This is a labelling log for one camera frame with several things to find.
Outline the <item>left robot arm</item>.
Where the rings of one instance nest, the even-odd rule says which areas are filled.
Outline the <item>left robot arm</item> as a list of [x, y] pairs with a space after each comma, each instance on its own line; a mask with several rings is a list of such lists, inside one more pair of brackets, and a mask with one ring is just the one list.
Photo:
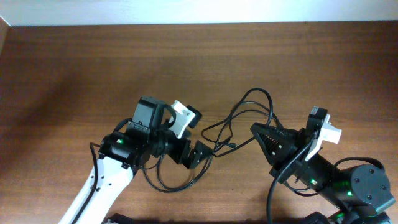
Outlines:
[[100, 144], [90, 143], [93, 169], [61, 223], [101, 223], [114, 201], [150, 157], [170, 156], [176, 164], [196, 168], [212, 149], [189, 139], [201, 113], [179, 101], [168, 104], [150, 96], [138, 101], [133, 117], [122, 120]]

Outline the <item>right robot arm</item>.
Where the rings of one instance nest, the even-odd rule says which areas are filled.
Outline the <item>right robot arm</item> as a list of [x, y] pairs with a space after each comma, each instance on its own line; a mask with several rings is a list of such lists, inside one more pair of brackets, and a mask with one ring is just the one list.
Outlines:
[[323, 141], [337, 143], [341, 136], [327, 120], [309, 121], [299, 131], [255, 123], [251, 132], [272, 166], [268, 210], [276, 184], [288, 187], [288, 178], [294, 176], [311, 190], [311, 197], [319, 195], [338, 209], [330, 217], [314, 212], [304, 223], [391, 223], [386, 210], [396, 200], [379, 160], [356, 157], [360, 165], [339, 169], [343, 159], [331, 163], [319, 154]]

